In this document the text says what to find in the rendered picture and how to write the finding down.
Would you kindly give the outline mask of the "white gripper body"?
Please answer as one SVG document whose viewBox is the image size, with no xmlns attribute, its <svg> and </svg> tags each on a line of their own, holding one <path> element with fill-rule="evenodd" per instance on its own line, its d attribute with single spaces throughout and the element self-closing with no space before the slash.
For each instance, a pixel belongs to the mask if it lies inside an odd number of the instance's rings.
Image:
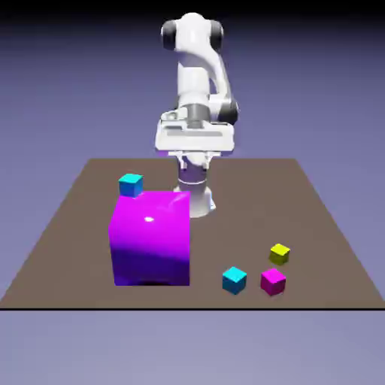
<svg viewBox="0 0 385 385">
<path fill-rule="evenodd" d="M 201 129 L 188 128 L 186 120 L 159 121 L 155 148 L 168 152 L 229 153 L 235 148 L 234 127 L 228 123 L 203 122 Z"/>
</svg>

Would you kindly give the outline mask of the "small cyan cube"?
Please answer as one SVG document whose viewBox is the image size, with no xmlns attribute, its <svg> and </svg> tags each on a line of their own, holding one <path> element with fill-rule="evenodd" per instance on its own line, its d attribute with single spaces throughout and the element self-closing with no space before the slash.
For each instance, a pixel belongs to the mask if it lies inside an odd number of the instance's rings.
<svg viewBox="0 0 385 385">
<path fill-rule="evenodd" d="M 121 196 L 136 198 L 143 192 L 143 176 L 140 174 L 124 174 L 118 184 Z"/>
<path fill-rule="evenodd" d="M 232 266 L 222 276 L 223 289 L 233 295 L 239 294 L 245 287 L 247 282 L 247 273 L 241 269 Z"/>
</svg>

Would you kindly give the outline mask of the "small yellow cube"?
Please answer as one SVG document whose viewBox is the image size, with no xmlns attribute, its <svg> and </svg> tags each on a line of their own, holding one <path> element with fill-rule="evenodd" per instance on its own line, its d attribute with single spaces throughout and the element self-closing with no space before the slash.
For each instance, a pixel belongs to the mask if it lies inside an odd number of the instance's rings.
<svg viewBox="0 0 385 385">
<path fill-rule="evenodd" d="M 284 265 L 288 262 L 290 249 L 282 244 L 275 244 L 270 249 L 268 259 L 275 265 Z"/>
</svg>

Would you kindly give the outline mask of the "small magenta cube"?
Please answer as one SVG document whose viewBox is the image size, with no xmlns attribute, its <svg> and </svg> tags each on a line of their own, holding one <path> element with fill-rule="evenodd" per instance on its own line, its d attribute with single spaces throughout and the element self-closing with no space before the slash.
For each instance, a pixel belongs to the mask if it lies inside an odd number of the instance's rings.
<svg viewBox="0 0 385 385">
<path fill-rule="evenodd" d="M 286 287 L 286 276 L 276 268 L 261 273 L 260 287 L 270 296 L 281 294 Z"/>
</svg>

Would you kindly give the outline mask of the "large magenta box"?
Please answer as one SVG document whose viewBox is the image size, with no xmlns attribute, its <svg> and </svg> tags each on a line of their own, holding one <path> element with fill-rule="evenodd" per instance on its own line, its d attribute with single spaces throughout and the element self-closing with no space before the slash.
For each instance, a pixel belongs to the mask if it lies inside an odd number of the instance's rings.
<svg viewBox="0 0 385 385">
<path fill-rule="evenodd" d="M 108 227 L 114 283 L 188 286 L 189 221 L 188 192 L 120 196 Z"/>
</svg>

